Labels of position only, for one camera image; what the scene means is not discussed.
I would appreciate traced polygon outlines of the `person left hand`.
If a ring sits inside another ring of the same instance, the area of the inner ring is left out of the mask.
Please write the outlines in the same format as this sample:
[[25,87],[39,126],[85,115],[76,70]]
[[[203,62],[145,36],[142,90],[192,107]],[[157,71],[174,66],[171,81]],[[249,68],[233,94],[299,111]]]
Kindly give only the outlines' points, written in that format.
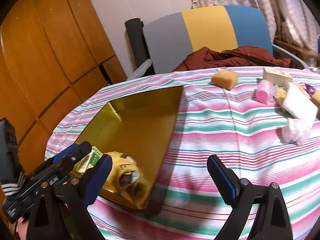
[[29,220],[26,220],[23,217],[17,221],[16,232],[18,233],[20,240],[26,240],[28,225]]

